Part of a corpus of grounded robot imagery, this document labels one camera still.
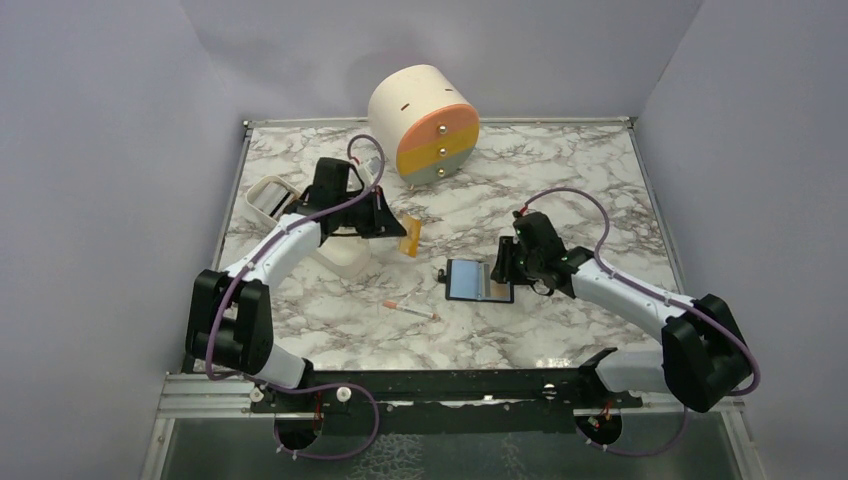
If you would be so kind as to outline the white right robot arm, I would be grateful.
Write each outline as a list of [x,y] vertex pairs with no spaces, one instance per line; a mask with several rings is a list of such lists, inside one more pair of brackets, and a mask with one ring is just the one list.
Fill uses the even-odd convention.
[[518,214],[514,235],[502,236],[491,279],[514,286],[545,286],[593,303],[638,327],[659,346],[612,349],[587,361],[577,380],[579,398],[600,407],[625,391],[664,393],[704,413],[758,369],[728,305],[708,294],[695,299],[660,290],[613,269],[596,251],[565,247],[549,218]]

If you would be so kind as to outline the black card holder wallet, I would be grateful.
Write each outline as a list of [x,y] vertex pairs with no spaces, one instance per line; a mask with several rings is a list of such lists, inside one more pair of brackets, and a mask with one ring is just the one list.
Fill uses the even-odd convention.
[[453,301],[483,302],[483,303],[511,303],[492,302],[486,298],[485,287],[492,281],[490,279],[491,265],[465,259],[449,259],[446,266],[437,274],[437,281],[445,286],[445,299]]

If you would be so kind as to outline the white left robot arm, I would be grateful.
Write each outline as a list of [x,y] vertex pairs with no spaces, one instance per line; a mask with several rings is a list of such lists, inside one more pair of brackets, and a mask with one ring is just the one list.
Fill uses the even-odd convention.
[[349,161],[320,158],[312,184],[265,239],[225,270],[203,270],[193,284],[186,353],[275,385],[290,410],[309,406],[315,386],[305,377],[310,363],[275,343],[272,290],[342,228],[362,239],[407,234],[377,184],[349,189],[353,170]]

